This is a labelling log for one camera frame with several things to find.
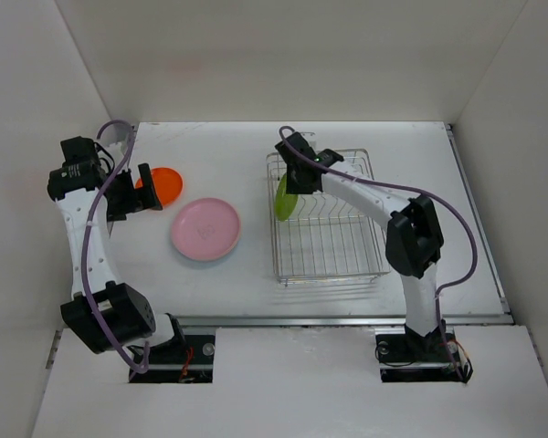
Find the orange translucent plate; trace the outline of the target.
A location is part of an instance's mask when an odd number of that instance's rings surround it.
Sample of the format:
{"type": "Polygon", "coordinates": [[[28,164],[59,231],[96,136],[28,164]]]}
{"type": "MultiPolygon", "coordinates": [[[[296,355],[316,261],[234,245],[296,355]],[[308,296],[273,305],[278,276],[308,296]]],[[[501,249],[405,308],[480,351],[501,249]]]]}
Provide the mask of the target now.
{"type": "MultiPolygon", "coordinates": [[[[184,188],[182,176],[174,169],[157,167],[151,169],[156,193],[163,208],[173,203],[181,194],[184,188]]],[[[140,178],[135,184],[138,189],[141,186],[140,178]]]]}

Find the pink plate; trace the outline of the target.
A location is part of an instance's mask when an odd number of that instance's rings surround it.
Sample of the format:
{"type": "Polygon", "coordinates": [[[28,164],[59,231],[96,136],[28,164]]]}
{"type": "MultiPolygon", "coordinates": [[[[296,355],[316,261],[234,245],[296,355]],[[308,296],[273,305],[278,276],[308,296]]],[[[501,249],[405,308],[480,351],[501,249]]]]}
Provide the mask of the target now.
{"type": "Polygon", "coordinates": [[[171,225],[171,241],[183,256],[211,262],[227,256],[241,236],[237,210],[217,198],[200,198],[185,205],[171,225]]]}

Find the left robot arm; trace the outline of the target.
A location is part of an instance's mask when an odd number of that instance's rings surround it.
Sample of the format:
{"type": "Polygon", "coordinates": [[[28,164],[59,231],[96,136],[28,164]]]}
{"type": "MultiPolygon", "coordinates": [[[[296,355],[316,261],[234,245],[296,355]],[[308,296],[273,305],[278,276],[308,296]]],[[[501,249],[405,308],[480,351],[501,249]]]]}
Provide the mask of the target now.
{"type": "Polygon", "coordinates": [[[113,175],[111,156],[94,140],[75,137],[61,142],[65,161],[51,172],[47,193],[61,212],[73,264],[71,300],[60,307],[69,328],[94,353],[111,350],[111,341],[93,314],[96,306],[116,340],[129,349],[149,339],[157,325],[147,298],[121,280],[111,258],[109,226],[128,214],[163,208],[148,164],[141,178],[130,171],[114,175],[106,193],[100,189],[113,175]]]}

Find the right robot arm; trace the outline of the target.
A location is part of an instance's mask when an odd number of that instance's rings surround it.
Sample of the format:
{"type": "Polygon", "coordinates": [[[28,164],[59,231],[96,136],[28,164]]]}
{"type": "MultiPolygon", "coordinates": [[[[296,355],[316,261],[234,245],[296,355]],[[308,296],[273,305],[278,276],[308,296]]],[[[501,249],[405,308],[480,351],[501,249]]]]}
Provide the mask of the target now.
{"type": "Polygon", "coordinates": [[[356,208],[385,232],[385,258],[401,277],[405,303],[405,348],[418,360],[437,350],[436,264],[444,237],[432,201],[424,194],[403,198],[385,183],[368,179],[336,151],[315,152],[294,131],[276,150],[286,163],[286,192],[327,193],[356,208]]]}

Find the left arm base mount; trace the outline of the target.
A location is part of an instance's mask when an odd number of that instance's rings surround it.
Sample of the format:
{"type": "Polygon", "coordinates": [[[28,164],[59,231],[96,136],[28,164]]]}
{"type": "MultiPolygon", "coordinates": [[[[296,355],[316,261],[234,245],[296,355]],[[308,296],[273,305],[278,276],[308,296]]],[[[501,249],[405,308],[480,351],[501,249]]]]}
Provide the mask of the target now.
{"type": "Polygon", "coordinates": [[[168,333],[151,346],[144,374],[129,372],[129,383],[206,384],[213,382],[216,354],[214,328],[183,328],[168,316],[168,333]]]}

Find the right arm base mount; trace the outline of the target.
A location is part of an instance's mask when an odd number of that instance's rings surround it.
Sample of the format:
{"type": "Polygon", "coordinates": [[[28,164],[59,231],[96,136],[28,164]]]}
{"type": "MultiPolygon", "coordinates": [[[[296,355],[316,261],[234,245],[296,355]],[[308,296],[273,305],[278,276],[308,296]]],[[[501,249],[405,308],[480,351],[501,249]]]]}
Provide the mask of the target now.
{"type": "Polygon", "coordinates": [[[428,351],[414,350],[404,333],[379,333],[375,341],[382,383],[468,383],[472,378],[472,362],[454,332],[447,333],[447,343],[437,334],[436,346],[428,351]]]}

